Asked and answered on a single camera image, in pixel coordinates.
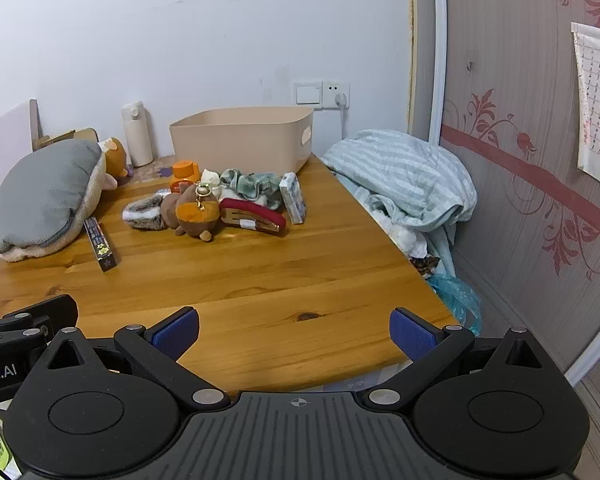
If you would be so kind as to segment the grey furry plush item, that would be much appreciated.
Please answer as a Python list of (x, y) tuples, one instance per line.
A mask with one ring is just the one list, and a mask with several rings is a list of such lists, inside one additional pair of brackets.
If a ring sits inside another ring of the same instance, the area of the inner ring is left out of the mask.
[(140, 231), (161, 231), (166, 228), (161, 213), (163, 200), (168, 190), (159, 190), (151, 196), (129, 203), (122, 210), (122, 220), (132, 229)]

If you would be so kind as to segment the white wall switch socket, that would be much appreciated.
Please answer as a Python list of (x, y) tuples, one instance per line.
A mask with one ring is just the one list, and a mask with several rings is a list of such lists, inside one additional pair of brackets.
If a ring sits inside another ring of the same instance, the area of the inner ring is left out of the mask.
[(295, 81), (292, 95), (297, 105), (316, 110), (346, 110), (351, 104), (350, 84), (342, 81)]

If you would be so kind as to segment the orange cotton ball bottle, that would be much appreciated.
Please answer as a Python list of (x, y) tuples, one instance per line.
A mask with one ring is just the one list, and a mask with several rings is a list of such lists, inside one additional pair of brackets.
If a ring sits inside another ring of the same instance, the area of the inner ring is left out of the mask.
[(179, 160), (171, 166), (170, 191), (183, 193), (186, 188), (200, 181), (201, 172), (196, 162)]

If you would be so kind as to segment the green plaid scrunchie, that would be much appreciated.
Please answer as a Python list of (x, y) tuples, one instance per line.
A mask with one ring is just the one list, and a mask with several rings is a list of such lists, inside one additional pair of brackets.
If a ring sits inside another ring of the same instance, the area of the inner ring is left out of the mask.
[(243, 174), (238, 169), (227, 169), (220, 175), (221, 198), (234, 198), (277, 210), (282, 206), (279, 191), (280, 177), (270, 172)]

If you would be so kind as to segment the white thermos bottle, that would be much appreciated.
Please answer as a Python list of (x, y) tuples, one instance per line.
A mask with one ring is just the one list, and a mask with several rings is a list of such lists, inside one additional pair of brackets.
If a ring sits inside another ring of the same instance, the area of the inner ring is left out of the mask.
[(121, 115), (132, 165), (135, 168), (149, 165), (154, 160), (154, 154), (152, 154), (144, 104), (135, 102), (125, 105), (122, 107)]

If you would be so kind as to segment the blue plastic bag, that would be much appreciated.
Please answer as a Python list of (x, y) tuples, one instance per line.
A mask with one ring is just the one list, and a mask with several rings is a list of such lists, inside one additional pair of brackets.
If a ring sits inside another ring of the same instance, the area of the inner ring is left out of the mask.
[(449, 274), (432, 274), (427, 283), (441, 301), (449, 308), (454, 318), (475, 336), (482, 330), (480, 299), (465, 282)]

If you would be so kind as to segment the blue white tissue pack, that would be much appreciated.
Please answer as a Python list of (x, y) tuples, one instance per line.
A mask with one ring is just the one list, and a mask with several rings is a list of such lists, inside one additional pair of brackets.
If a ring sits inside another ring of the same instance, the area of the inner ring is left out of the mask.
[(286, 172), (279, 182), (280, 195), (293, 224), (306, 221), (306, 202), (304, 201), (300, 182), (294, 172)]

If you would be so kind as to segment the grey turtle plush cushion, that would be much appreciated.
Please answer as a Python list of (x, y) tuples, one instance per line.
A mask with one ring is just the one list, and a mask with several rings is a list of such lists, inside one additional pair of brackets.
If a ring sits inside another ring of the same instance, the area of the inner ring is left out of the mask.
[(0, 257), (59, 252), (81, 233), (105, 190), (106, 154), (91, 140), (63, 140), (23, 157), (0, 185)]

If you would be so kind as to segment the brown plush keychain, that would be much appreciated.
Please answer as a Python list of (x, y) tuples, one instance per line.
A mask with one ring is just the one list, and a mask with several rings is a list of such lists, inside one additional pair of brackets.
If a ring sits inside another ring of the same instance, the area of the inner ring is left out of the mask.
[(184, 192), (170, 193), (160, 206), (164, 224), (176, 236), (187, 235), (209, 243), (220, 220), (220, 203), (208, 184), (191, 185)]

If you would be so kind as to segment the white door frame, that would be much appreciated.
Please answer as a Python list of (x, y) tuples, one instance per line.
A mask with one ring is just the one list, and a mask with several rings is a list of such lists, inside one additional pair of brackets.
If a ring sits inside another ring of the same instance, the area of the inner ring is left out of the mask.
[(438, 145), (441, 138), (447, 54), (448, 0), (434, 0), (434, 79), (428, 136), (432, 145)]

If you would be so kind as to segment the wall calendar paper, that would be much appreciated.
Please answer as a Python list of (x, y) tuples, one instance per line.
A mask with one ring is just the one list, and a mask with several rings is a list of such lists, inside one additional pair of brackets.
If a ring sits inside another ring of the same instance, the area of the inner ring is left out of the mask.
[(578, 168), (600, 182), (600, 28), (571, 23), (579, 89)]

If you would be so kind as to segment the red stapler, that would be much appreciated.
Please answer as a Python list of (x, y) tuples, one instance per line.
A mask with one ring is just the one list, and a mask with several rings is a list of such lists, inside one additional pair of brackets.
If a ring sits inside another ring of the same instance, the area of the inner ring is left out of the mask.
[(227, 226), (249, 231), (280, 234), (286, 229), (282, 214), (248, 200), (224, 198), (220, 201), (221, 220)]

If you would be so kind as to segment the brown bear plush toy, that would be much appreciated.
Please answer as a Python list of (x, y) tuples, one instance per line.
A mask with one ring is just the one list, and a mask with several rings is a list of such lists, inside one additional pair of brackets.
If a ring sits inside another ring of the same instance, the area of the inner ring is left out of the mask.
[(102, 188), (105, 191), (113, 191), (130, 177), (126, 151), (117, 138), (103, 140), (98, 145), (106, 159), (106, 176)]

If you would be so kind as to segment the beige plastic storage bin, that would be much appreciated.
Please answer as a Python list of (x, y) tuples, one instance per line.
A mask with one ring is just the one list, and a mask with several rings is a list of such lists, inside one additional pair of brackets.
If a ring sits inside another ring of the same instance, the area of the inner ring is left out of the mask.
[(204, 110), (170, 125), (175, 157), (218, 174), (297, 172), (312, 152), (313, 110), (254, 106)]

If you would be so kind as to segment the long dark patterned box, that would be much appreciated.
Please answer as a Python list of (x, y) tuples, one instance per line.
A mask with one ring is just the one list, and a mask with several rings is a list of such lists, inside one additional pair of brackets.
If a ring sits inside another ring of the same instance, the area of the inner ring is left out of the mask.
[(84, 230), (90, 241), (95, 259), (102, 272), (107, 272), (117, 266), (116, 257), (112, 250), (104, 231), (94, 217), (90, 217), (83, 222)]

